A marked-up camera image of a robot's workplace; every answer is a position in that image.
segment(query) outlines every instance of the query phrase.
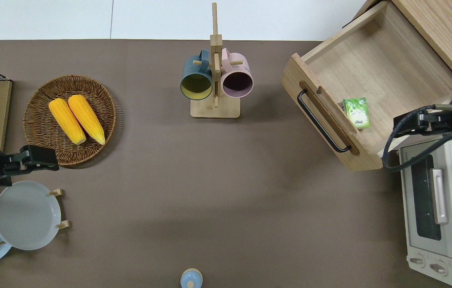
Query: yellow corn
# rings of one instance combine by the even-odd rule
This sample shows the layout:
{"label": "yellow corn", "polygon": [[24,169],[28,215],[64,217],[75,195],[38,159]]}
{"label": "yellow corn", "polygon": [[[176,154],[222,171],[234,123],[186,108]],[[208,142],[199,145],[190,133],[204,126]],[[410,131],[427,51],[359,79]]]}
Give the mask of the yellow corn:
{"label": "yellow corn", "polygon": [[105,134],[103,133],[102,125],[87,100],[82,95],[77,94],[69,97],[68,104],[89,136],[98,143],[105,145]]}
{"label": "yellow corn", "polygon": [[73,113],[71,113],[65,100],[56,98],[48,104],[48,108],[71,142],[78,145],[86,140],[82,128]]}

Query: wooden drawer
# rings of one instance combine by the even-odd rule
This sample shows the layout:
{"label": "wooden drawer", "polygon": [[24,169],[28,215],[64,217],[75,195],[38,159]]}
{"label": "wooden drawer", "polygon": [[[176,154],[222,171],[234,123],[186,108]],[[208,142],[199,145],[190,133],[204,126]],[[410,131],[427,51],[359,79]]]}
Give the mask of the wooden drawer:
{"label": "wooden drawer", "polygon": [[[392,2],[378,3],[304,56],[292,55],[281,82],[351,171],[382,167],[378,152],[395,116],[452,97],[451,69]],[[358,97],[367,100],[371,124],[362,131],[338,106]]]}

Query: oven window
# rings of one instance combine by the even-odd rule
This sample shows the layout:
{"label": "oven window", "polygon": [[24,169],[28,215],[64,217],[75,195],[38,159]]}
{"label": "oven window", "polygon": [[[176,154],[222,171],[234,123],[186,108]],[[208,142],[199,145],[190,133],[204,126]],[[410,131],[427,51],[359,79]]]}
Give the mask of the oven window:
{"label": "oven window", "polygon": [[441,229],[434,221],[432,203],[432,189],[429,180],[429,169],[434,168],[431,155],[422,161],[411,165],[413,181],[414,213],[416,216],[416,229],[421,237],[441,240]]}

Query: toaster oven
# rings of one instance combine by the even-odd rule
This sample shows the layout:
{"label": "toaster oven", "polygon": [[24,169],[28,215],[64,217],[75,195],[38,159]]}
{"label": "toaster oven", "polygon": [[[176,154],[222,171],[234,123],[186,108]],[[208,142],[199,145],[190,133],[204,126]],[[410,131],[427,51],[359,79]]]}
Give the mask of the toaster oven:
{"label": "toaster oven", "polygon": [[[400,148],[400,162],[432,143]],[[452,285],[452,140],[401,176],[409,267]]]}

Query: woven tray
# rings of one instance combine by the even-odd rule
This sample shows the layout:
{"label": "woven tray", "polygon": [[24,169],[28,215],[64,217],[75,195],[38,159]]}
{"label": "woven tray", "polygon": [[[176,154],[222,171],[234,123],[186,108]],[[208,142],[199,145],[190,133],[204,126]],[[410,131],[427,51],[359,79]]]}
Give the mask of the woven tray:
{"label": "woven tray", "polygon": [[32,95],[23,115],[23,133],[27,143],[56,151],[60,166],[83,163],[96,156],[105,145],[100,145],[86,133],[86,141],[73,144],[48,109],[55,98],[68,100],[71,95],[85,97],[98,117],[105,133],[105,145],[116,126],[116,106],[109,91],[98,81],[85,76],[67,75],[45,83]]}

